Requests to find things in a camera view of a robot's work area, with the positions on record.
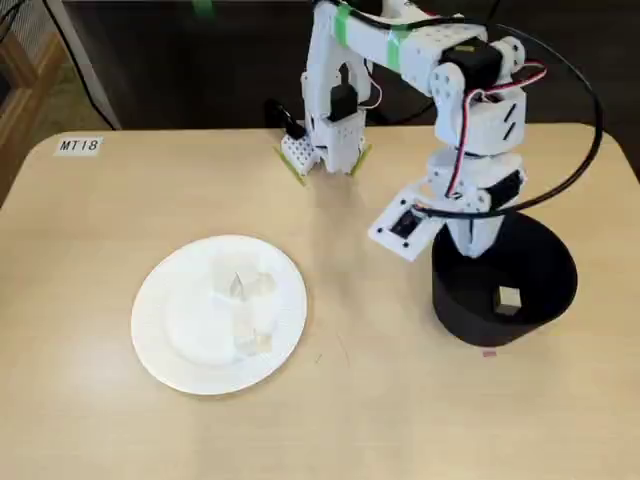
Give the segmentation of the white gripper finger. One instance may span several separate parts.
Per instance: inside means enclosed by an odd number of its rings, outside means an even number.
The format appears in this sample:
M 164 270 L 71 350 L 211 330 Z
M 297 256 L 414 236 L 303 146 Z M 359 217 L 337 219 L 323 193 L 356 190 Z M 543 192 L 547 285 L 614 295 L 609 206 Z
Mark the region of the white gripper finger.
M 473 221 L 448 219 L 446 225 L 458 252 L 463 256 L 469 256 L 473 242 Z
M 494 244 L 503 222 L 502 216 L 472 221 L 472 255 L 481 256 Z

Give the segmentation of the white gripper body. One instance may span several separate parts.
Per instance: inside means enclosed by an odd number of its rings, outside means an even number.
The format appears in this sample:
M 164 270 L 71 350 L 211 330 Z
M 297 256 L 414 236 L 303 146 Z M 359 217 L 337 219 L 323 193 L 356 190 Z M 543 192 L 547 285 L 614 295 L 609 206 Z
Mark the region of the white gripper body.
M 522 157 L 514 153 L 495 156 L 465 156 L 455 186 L 447 188 L 454 173 L 457 152 L 452 148 L 436 151 L 427 162 L 426 205 L 436 210 L 484 213 L 516 203 L 526 175 Z

